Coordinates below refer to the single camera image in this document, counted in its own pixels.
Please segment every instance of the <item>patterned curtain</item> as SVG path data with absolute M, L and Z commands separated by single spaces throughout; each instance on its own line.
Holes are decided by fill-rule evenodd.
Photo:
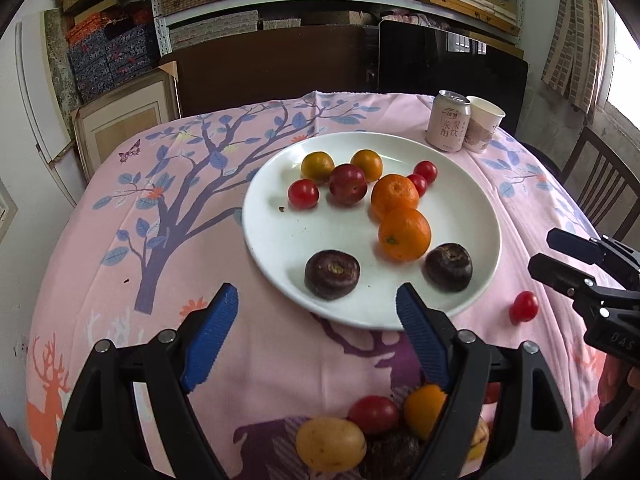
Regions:
M 601 1 L 560 0 L 542 81 L 589 115 L 604 61 L 603 36 Z

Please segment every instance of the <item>cup rim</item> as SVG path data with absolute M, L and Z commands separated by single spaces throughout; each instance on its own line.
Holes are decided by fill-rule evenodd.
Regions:
M 472 105 L 477 106 L 484 112 L 500 118 L 504 118 L 506 116 L 505 111 L 502 110 L 502 108 L 500 108 L 499 106 L 494 105 L 491 101 L 487 101 L 486 99 L 482 99 L 481 97 L 476 97 L 475 95 L 468 95 L 466 96 L 466 98 L 469 99 Z

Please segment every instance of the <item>pink tablecloth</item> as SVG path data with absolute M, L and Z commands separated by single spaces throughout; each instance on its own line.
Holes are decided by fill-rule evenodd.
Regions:
M 50 471 L 59 420 L 92 345 L 105 337 L 118 346 L 146 342 L 205 306 L 223 282 L 238 288 L 238 318 L 190 401 L 230 478 L 309 478 L 293 446 L 305 417 L 345 416 L 361 396 L 402 399 L 415 388 L 419 366 L 404 334 L 340 326 L 293 304 L 258 271 L 240 220 L 248 183 L 273 153 L 355 129 L 421 140 L 430 103 L 403 94 L 313 92 L 174 121 L 137 136 L 138 150 L 129 150 L 136 139 L 116 150 L 125 155 L 114 153 L 99 168 L 60 237 L 33 319 L 28 417 L 40 466 Z M 492 344 L 539 343 L 586 473 L 609 445 L 593 427 L 604 356 L 583 343 L 584 324 L 567 298 L 530 279 L 526 267 L 531 255 L 550 253 L 549 229 L 588 236 L 593 228 L 502 131 L 482 155 L 463 150 L 450 158 L 491 200 L 504 247 L 489 289 L 454 323 Z M 590 272 L 608 283 L 599 270 Z M 537 294 L 541 311 L 512 326 L 507 309 L 522 290 Z M 168 471 L 148 399 L 141 415 L 154 463 Z M 334 480 L 357 478 L 353 472 Z

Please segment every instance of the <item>butterfly print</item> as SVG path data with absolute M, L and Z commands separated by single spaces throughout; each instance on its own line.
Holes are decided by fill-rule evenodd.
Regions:
M 140 153 L 140 139 L 130 148 L 126 153 L 118 153 L 120 155 L 120 163 L 126 162 L 130 156 L 138 155 Z

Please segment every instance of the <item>shelf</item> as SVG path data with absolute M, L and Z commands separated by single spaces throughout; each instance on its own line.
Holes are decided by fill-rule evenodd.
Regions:
M 193 7 L 193 9 L 181 10 L 180 12 L 175 12 L 173 14 L 169 14 L 167 16 L 163 16 L 161 19 L 164 20 L 164 25 L 167 27 L 173 27 L 181 22 L 186 22 L 187 20 L 193 20 L 195 18 L 199 18 L 200 16 L 204 16 L 206 14 L 211 14 L 213 12 L 221 12 L 223 10 L 236 10 L 240 7 L 255 7 L 260 4 L 268 4 L 273 2 L 293 2 L 300 0 L 219 0 L 216 2 L 211 2 L 209 4 L 205 4 L 198 7 Z M 441 16 L 443 18 L 448 18 L 450 20 L 455 20 L 459 23 L 464 23 L 470 27 L 477 28 L 484 32 L 488 32 L 498 38 L 502 38 L 503 40 L 510 41 L 513 43 L 516 38 L 502 30 L 495 28 L 481 20 L 476 20 L 470 16 L 466 16 L 460 12 L 456 12 L 455 10 L 446 9 L 445 7 L 436 6 L 433 4 L 424 4 L 421 2 L 417 2 L 415 0 L 338 0 L 338 1 L 348 1 L 348 2 L 364 2 L 369 4 L 379 4 L 388 7 L 400 7 L 402 9 L 409 10 L 417 10 L 418 12 L 423 12 L 425 14 L 434 14 L 436 16 Z

